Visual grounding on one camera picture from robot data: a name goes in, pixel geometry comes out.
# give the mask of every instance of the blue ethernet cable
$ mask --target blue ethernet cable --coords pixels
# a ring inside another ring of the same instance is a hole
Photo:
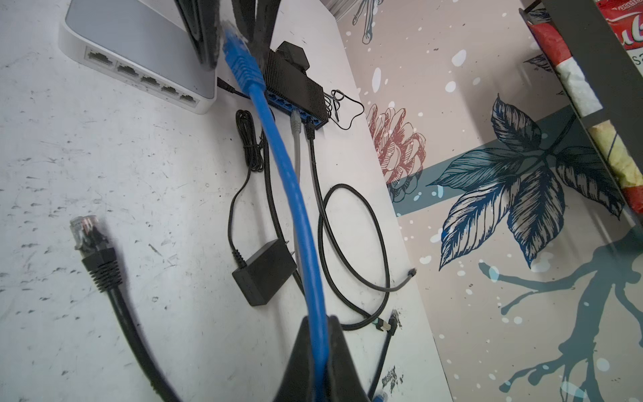
[[[308,325],[311,335],[312,358],[314,360],[315,399],[322,401],[324,375],[329,356],[328,322],[323,297],[322,277],[302,191],[294,173],[293,164],[268,107],[264,95],[266,91],[264,77],[259,70],[257,61],[250,55],[248,48],[235,32],[235,28],[226,27],[223,52],[241,91],[250,96],[257,108],[259,119],[264,126],[266,137],[272,148],[279,176],[281,176],[288,198],[302,257],[303,287],[308,307]]]

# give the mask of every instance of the table surface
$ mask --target table surface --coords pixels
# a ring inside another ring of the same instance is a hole
[[[226,240],[232,195],[246,175],[234,113],[245,99],[219,92],[196,115],[67,58],[57,46],[68,3],[0,2],[0,400],[157,401],[114,318],[74,250],[69,220],[96,214],[122,254],[125,288],[149,349],[183,401],[271,401],[305,302],[289,279],[267,306],[250,307],[234,282]],[[303,18],[314,15],[314,18]],[[273,47],[302,46],[309,76],[328,92],[357,97],[332,15],[318,0],[282,1]],[[232,82],[227,66],[223,78]],[[347,122],[352,106],[342,105]],[[288,151],[289,119],[275,113]],[[302,137],[302,191],[313,227],[318,213]],[[391,276],[410,263],[364,118],[316,140],[320,182],[356,187],[384,233]],[[287,239],[292,220],[273,162],[273,188]],[[329,215],[356,269],[384,282],[376,232],[359,201],[338,192]],[[275,238],[263,177],[237,201],[235,243],[249,257]],[[373,311],[382,295],[362,286],[328,253],[331,275]],[[329,314],[355,322],[325,283]],[[382,314],[400,312],[383,375],[395,367],[392,401],[451,401],[415,281]],[[364,389],[385,334],[345,333]]]

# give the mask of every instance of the wallpaper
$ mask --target wallpaper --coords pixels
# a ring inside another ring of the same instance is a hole
[[[338,23],[427,336],[454,401],[640,402],[643,230],[521,6],[361,0]]]

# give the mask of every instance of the flower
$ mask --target flower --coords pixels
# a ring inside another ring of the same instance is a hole
[[[393,107],[378,115],[374,104],[367,118],[379,165],[386,184],[390,184],[394,202],[402,201],[415,190],[426,158],[426,139],[414,132],[411,123],[404,122],[405,116],[406,109],[396,112]]]

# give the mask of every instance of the ethernet port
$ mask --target ethernet port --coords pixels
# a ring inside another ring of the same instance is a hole
[[[141,77],[141,82],[143,82],[144,84],[156,87],[156,88],[158,88],[160,86],[157,80],[155,80],[152,77],[147,77],[145,75]]]
[[[135,69],[131,68],[130,66],[124,66],[122,64],[119,64],[116,66],[116,70],[122,75],[127,75],[132,78],[138,78],[138,73],[136,72]]]
[[[89,60],[93,60],[95,62],[98,62],[100,64],[104,64],[107,67],[111,67],[114,65],[114,62],[109,60],[109,57],[105,56],[103,53],[99,53],[97,51],[89,51],[87,53],[87,58]]]
[[[179,93],[176,91],[176,89],[174,89],[173,87],[170,87],[170,86],[164,86],[164,87],[162,87],[162,88],[161,88],[161,92],[165,92],[165,93],[170,94],[170,95],[172,95],[172,96],[176,96],[176,95],[178,95],[178,94],[179,94]]]
[[[181,95],[179,99],[192,105],[197,104],[197,101],[195,101],[190,95]]]

